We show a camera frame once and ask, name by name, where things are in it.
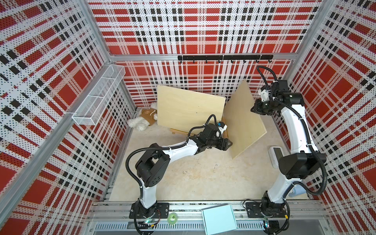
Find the left wooden easel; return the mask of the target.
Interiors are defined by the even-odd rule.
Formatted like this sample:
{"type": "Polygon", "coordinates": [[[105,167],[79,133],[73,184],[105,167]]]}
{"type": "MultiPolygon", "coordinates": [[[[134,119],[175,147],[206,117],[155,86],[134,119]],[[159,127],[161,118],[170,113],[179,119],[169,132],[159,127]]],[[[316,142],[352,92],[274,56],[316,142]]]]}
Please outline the left wooden easel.
{"type": "Polygon", "coordinates": [[[169,130],[172,134],[188,135],[188,132],[184,132],[184,131],[180,131],[180,130],[176,130],[172,128],[170,128],[169,130]]]}

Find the black hook rail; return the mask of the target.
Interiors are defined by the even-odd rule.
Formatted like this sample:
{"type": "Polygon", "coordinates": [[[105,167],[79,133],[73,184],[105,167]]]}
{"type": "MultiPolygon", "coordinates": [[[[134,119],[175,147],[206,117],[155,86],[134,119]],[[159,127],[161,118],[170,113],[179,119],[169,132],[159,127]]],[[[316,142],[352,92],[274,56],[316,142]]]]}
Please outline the black hook rail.
{"type": "Polygon", "coordinates": [[[178,61],[223,61],[223,60],[240,60],[240,61],[260,61],[266,60],[271,61],[274,55],[179,55],[177,56],[178,61]]]}

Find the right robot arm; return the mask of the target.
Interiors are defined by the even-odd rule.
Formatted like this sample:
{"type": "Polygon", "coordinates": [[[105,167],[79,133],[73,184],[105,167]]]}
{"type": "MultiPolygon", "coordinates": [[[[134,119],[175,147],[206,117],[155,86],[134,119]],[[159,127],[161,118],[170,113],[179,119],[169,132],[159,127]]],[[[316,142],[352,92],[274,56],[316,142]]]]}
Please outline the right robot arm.
{"type": "Polygon", "coordinates": [[[275,184],[264,193],[260,203],[260,212],[266,217],[282,214],[287,206],[286,196],[295,187],[301,186],[308,194],[319,196],[327,186],[328,173],[325,168],[327,156],[316,147],[306,120],[305,102],[301,93],[293,93],[286,80],[277,79],[275,72],[266,66],[257,66],[257,72],[263,81],[263,71],[272,74],[271,84],[265,83],[260,89],[260,98],[255,101],[251,112],[272,116],[278,115],[286,123],[290,139],[290,155],[278,160],[280,175],[275,184]],[[303,180],[315,173],[322,172],[319,189],[311,190],[303,180]]]}

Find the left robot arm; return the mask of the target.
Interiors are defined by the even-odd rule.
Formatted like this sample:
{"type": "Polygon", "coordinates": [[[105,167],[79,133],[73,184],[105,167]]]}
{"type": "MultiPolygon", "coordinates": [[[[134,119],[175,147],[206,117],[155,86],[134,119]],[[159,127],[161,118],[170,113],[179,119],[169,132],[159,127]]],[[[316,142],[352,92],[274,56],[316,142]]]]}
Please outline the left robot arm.
{"type": "Polygon", "coordinates": [[[132,204],[130,219],[165,219],[169,215],[169,203],[158,202],[157,185],[161,182],[168,166],[182,158],[197,155],[207,149],[216,148],[226,151],[232,142],[223,137],[227,125],[210,115],[202,126],[191,128],[185,141],[160,146],[157,143],[131,152],[126,158],[125,168],[137,182],[140,197],[132,204]]]}

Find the plywood board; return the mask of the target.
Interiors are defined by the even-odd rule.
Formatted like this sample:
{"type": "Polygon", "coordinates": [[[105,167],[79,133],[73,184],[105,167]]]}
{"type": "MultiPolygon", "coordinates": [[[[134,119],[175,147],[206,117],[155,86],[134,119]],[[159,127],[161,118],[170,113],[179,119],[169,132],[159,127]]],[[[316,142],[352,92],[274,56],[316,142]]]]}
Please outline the plywood board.
{"type": "Polygon", "coordinates": [[[220,121],[225,98],[168,86],[157,87],[157,124],[182,132],[202,126],[212,114],[220,121]]]}
{"type": "Polygon", "coordinates": [[[244,80],[224,107],[228,138],[233,143],[228,149],[232,159],[267,133],[260,115],[251,112],[254,104],[248,83],[244,80]]]}

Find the plush toy brown white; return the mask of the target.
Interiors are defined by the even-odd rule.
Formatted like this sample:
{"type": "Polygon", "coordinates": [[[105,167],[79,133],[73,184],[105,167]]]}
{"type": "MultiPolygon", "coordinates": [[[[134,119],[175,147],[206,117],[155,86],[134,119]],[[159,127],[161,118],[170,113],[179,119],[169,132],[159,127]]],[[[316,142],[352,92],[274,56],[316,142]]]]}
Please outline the plush toy brown white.
{"type": "Polygon", "coordinates": [[[158,105],[156,102],[152,103],[149,108],[142,109],[138,117],[127,121],[129,127],[137,131],[145,131],[149,126],[156,123],[158,120],[158,105]]]}

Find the light blue plate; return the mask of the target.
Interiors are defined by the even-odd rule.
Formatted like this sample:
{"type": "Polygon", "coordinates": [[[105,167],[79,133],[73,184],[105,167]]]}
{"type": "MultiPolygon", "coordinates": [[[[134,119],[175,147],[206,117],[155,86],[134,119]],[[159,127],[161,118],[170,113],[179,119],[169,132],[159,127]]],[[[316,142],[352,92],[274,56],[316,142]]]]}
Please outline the light blue plate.
{"type": "Polygon", "coordinates": [[[222,205],[202,210],[205,233],[216,235],[238,228],[231,205],[222,205]]]}

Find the blue white bottle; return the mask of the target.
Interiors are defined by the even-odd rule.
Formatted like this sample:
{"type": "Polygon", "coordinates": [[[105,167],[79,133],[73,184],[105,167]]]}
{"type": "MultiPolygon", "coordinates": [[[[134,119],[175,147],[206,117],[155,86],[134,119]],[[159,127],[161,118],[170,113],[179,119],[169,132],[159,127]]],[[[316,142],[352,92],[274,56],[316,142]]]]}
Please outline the blue white bottle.
{"type": "Polygon", "coordinates": [[[294,187],[289,193],[289,197],[297,197],[300,195],[306,195],[306,190],[302,187],[294,187]]]}

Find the green tape roll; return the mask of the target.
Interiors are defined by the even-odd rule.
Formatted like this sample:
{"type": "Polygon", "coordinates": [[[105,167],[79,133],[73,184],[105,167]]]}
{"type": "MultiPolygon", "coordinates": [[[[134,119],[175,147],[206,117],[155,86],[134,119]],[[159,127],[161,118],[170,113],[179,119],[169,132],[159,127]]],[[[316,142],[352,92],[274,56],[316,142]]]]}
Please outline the green tape roll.
{"type": "Polygon", "coordinates": [[[175,225],[178,221],[178,215],[175,212],[172,212],[167,217],[167,222],[169,225],[175,225]]]}

